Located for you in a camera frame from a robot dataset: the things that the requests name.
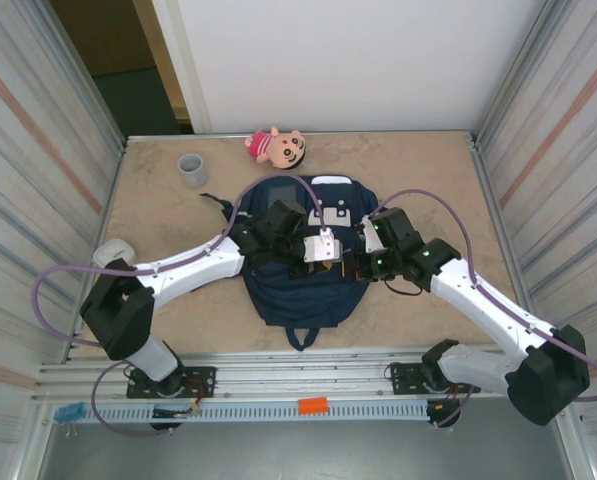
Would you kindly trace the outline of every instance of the wooden tabletop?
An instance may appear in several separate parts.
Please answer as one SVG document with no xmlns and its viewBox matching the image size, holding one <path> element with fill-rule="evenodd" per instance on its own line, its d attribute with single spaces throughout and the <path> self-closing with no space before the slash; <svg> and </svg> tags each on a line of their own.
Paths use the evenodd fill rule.
<svg viewBox="0 0 597 480">
<path fill-rule="evenodd" d="M 489 218 L 463 133 L 363 133 L 307 136 L 301 175 L 341 174 L 373 190 L 379 199 L 403 188 L 442 196 L 470 233 L 476 269 L 513 297 L 507 269 Z M 188 187 L 178 159 L 198 153 L 209 181 Z M 255 178 L 272 172 L 248 155 L 243 138 L 197 138 L 130 142 L 117 186 L 107 239 L 122 238 L 139 262 L 168 257 L 218 234 L 226 222 L 219 206 L 198 194 L 233 200 Z M 461 252 L 464 241 L 453 219 L 433 200 L 408 196 L 394 202 L 427 241 L 440 237 Z M 403 281 L 394 286 L 412 288 Z M 286 350 L 284 329 L 258 317 L 241 278 L 214 282 L 183 295 L 155 313 L 152 332 L 178 353 Z M 403 298 L 373 284 L 338 328 L 323 329 L 312 348 L 431 345 L 445 338 L 464 343 L 490 340 L 455 308 L 432 295 Z M 81 355 L 99 355 L 81 348 Z"/>
</svg>

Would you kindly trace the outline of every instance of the mounting plate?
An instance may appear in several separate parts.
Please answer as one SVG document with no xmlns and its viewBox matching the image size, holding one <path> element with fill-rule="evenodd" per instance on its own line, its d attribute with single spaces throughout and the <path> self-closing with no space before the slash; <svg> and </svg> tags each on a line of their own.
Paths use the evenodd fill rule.
<svg viewBox="0 0 597 480">
<path fill-rule="evenodd" d="M 427 385 L 427 381 L 422 374 L 422 363 L 392 363 L 389 365 L 391 386 L 394 395 L 424 395 L 454 393 L 452 387 L 456 384 L 450 384 L 449 388 L 443 391 L 433 390 Z M 458 384 L 456 394 L 467 393 L 471 385 L 466 383 Z M 474 387 L 473 393 L 480 392 L 479 387 Z"/>
<path fill-rule="evenodd" d="M 141 370 L 134 368 L 129 374 L 127 385 L 127 398 L 211 398 L 214 396 L 216 385 L 215 367 L 182 367 L 183 384 L 188 383 L 190 388 L 181 386 L 173 395 L 163 395 L 158 391 L 157 383 L 152 381 Z M 185 378 L 197 379 L 202 382 L 203 391 L 198 382 L 185 382 Z"/>
</svg>

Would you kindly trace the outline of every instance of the gray cup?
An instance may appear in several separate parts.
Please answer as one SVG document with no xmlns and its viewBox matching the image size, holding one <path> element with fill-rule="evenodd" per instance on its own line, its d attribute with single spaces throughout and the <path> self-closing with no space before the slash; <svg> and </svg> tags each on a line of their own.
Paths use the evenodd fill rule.
<svg viewBox="0 0 597 480">
<path fill-rule="evenodd" d="M 180 170 L 185 182 L 190 187 L 202 187 L 207 182 L 205 162 L 200 155 L 188 153 L 180 157 L 180 160 L 178 160 L 178 170 Z"/>
</svg>

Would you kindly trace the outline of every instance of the plush toy face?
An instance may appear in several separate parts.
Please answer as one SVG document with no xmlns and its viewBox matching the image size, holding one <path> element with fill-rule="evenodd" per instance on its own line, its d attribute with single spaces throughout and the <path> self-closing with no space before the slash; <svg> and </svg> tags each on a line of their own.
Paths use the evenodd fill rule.
<svg viewBox="0 0 597 480">
<path fill-rule="evenodd" d="M 297 167 L 305 155 L 305 138 L 298 130 L 291 133 L 278 133 L 269 142 L 267 154 L 274 167 L 290 169 Z"/>
</svg>

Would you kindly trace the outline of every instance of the white bracket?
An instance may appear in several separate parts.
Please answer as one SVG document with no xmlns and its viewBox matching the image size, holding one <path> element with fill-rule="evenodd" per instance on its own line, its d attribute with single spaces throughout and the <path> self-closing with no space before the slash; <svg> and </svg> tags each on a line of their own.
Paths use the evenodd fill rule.
<svg viewBox="0 0 597 480">
<path fill-rule="evenodd" d="M 340 241 L 334 238 L 331 228 L 321 228 L 319 235 L 306 237 L 304 242 L 305 263 L 337 262 L 340 260 Z"/>
<path fill-rule="evenodd" d="M 362 221 L 360 223 L 365 235 L 365 252 L 377 253 L 387 250 L 380 241 L 380 237 L 378 236 L 378 233 L 376 233 L 376 229 L 374 228 L 374 224 L 371 223 L 369 215 L 362 217 Z"/>
</svg>

